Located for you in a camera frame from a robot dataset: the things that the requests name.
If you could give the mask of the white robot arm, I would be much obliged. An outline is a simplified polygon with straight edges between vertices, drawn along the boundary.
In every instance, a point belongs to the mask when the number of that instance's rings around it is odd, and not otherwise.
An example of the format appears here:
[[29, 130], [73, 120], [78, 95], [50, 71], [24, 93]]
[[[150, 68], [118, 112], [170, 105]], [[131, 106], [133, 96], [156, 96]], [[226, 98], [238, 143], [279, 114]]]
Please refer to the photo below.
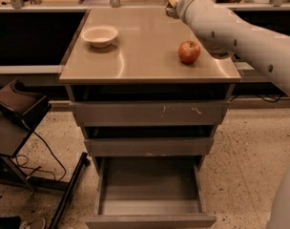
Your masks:
[[[290, 36], [254, 26], [214, 0], [168, 0], [205, 50], [238, 55], [290, 96]], [[266, 229], [290, 229], [290, 167], [276, 192]]]

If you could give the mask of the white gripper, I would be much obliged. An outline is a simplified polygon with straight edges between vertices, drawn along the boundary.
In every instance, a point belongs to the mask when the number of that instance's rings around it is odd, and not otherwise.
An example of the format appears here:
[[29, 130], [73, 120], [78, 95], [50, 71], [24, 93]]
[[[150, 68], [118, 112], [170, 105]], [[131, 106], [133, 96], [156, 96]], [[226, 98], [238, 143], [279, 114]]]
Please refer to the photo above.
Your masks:
[[207, 6], [214, 4], [214, 0], [168, 0], [172, 7], [176, 7], [178, 17], [186, 22], [189, 15], [195, 15], [202, 11]]

